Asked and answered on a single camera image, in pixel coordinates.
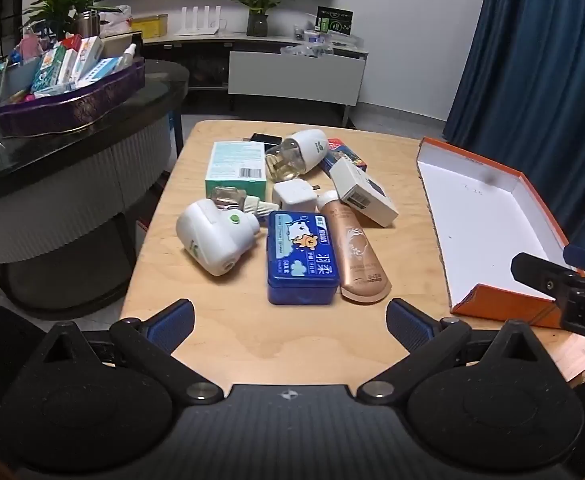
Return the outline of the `blue floss pick box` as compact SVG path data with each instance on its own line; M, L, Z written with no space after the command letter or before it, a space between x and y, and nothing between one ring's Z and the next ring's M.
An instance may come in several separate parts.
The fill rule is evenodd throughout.
M273 211L266 237L268 301L278 306L327 306L340 284L323 214Z

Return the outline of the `white charger box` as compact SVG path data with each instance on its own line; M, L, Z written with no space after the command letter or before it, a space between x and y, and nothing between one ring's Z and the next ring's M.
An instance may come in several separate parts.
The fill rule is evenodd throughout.
M378 226L389 228L398 217L399 212L383 187L350 159L338 159L329 169L329 177L340 200Z

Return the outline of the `rose gold cosmetic tube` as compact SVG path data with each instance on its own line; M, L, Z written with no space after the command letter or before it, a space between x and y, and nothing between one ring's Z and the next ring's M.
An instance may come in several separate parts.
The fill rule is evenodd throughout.
M386 298L391 283L355 211L339 199L336 191L317 197L317 207L329 229L341 296L357 304L375 304Z

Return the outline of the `orange white cardboard box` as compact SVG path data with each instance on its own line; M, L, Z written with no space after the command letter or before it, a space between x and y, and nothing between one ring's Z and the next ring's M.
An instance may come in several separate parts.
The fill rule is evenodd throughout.
M493 160L424 139L417 170L445 267L451 313L559 327L554 300L514 280L521 252L562 266L567 237L527 177Z

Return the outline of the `white mosquito repellent heater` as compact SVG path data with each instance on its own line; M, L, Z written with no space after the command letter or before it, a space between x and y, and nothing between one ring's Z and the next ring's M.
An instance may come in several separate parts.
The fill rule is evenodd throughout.
M186 252L213 276L230 272L254 245L260 230L254 214L219 209L209 198L190 204L178 216L175 226Z

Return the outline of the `dark round side table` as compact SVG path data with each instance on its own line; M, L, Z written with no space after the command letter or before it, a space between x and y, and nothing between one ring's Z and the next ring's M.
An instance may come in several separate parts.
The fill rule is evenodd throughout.
M188 70L145 63L145 84L73 132L12 139L0 128L0 292L41 320L79 318L128 291L133 208L184 146Z

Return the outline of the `clear liquid refill bottle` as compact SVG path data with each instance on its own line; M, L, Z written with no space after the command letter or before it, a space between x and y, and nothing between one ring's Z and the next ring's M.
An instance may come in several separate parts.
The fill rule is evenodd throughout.
M215 186L208 197L219 209L238 209L245 214L254 214L258 219L264 219L272 211L279 210L277 204L249 195L245 190L234 186Z

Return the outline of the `blue curtain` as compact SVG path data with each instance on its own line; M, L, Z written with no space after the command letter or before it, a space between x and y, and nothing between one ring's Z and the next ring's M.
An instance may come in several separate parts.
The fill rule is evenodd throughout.
M585 0L483 0L443 136L522 172L585 248Z

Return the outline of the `white power adapter cube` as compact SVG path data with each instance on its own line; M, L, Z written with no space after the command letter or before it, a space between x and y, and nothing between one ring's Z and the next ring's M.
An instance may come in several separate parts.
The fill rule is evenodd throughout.
M275 183L272 200L280 210L314 212L317 208L317 192L310 183L299 178Z

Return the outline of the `green white medicine box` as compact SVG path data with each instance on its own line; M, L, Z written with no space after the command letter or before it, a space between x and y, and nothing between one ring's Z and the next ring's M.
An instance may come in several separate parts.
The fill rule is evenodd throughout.
M206 196L215 188L239 188L265 200L266 175L264 145L254 141L214 142L204 177Z

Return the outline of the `blue red card box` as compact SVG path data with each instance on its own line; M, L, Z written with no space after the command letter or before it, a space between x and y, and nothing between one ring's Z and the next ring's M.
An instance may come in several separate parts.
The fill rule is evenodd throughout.
M342 158L349 159L350 162L353 162L362 171L367 170L366 162L338 138L329 138L329 150L324 159L319 163L319 167L328 176L332 166Z

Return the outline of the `small black flat box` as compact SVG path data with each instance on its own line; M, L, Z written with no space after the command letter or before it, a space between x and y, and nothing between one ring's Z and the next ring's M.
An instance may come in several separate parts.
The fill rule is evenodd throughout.
M249 141L261 143L265 151L268 151L271 150L271 148L274 148L274 146L281 144L283 138L281 136L271 136L271 134L253 133L253 135L250 136Z

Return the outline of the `purple oval tray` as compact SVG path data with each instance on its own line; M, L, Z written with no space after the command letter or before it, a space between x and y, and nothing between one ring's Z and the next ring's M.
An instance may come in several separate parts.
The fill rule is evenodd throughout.
M145 60L81 89L0 106L4 136L28 138L66 133L91 125L145 87Z

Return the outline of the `teal white box in tray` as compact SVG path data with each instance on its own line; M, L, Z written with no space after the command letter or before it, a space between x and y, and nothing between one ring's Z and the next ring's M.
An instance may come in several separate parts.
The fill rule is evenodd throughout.
M32 93L53 87L56 84L66 51L67 49L62 44L58 44L42 55L32 79L30 87Z

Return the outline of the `white spray bottle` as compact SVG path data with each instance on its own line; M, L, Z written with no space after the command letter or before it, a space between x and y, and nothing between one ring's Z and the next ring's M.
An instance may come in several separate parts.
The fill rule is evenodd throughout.
M114 68L114 72L118 73L120 70L124 70L125 68L131 66L134 61L135 52L136 44L130 44L129 47L127 47L120 56L118 63Z

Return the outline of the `white tv cabinet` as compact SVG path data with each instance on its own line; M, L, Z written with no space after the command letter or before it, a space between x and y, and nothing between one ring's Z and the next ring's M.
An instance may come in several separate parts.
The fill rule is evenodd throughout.
M242 32L166 35L146 40L143 51L148 58L185 66L192 91L334 105L341 108L343 127L359 102L369 57L369 51L342 39L308 44Z

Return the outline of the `white wifi router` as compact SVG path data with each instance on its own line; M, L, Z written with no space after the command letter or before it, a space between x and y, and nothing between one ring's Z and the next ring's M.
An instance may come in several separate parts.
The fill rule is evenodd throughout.
M219 32L222 6L204 6L199 13L198 6L183 6L181 9L181 27L176 36L214 36Z

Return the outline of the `yellow box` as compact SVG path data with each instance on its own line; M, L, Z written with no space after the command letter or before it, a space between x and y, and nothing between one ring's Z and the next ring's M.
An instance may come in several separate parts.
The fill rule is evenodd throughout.
M162 38L168 33L168 15L166 13L135 15L132 18L131 27L133 32L139 32L145 41Z

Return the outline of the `white plastic bag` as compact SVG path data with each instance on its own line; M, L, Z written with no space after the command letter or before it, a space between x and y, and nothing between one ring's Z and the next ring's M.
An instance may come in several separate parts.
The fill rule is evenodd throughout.
M132 32L131 6L122 4L114 11L100 11L100 36L102 38L127 34Z

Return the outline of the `steel thermos cup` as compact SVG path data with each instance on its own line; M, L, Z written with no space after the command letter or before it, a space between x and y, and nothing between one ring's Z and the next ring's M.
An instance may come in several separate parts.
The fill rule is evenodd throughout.
M99 10L88 9L76 14L74 19L76 32L82 38L98 36L100 34Z

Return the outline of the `black green sign card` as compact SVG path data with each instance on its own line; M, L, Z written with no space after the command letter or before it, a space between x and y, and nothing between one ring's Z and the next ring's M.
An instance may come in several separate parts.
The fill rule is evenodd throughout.
M314 30L316 32L338 32L346 36L351 35L353 12L332 8L331 6L319 6L315 17Z

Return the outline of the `potted plant left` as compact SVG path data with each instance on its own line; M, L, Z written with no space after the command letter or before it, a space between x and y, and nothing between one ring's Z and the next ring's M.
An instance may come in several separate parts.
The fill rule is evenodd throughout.
M44 30L57 40L76 32L76 19L87 11L105 11L99 0L34 0L22 12L24 28Z

